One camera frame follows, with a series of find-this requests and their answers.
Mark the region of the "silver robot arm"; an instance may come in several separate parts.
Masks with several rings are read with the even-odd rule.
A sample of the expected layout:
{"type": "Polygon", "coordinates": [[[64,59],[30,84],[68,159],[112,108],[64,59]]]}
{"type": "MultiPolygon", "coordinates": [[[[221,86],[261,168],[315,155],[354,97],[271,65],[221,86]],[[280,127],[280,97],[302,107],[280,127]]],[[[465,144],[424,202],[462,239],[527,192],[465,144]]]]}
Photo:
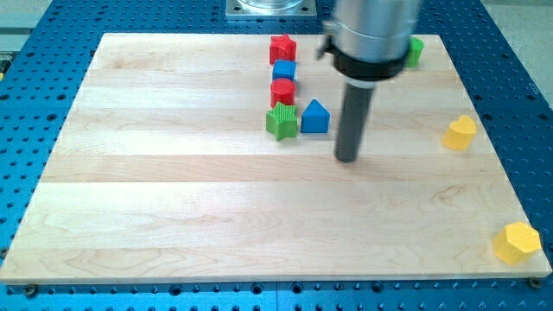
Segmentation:
{"type": "Polygon", "coordinates": [[[337,0],[316,52],[333,56],[332,66],[352,86],[369,89],[405,67],[419,0],[337,0]]]}

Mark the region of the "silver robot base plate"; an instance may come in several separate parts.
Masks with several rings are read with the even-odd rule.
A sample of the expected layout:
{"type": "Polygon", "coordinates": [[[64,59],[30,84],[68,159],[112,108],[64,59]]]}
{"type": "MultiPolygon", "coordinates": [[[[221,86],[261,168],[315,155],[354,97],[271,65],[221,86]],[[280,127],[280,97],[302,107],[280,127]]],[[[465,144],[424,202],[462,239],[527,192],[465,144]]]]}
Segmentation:
{"type": "Polygon", "coordinates": [[[226,0],[226,16],[316,16],[315,0],[226,0]]]}

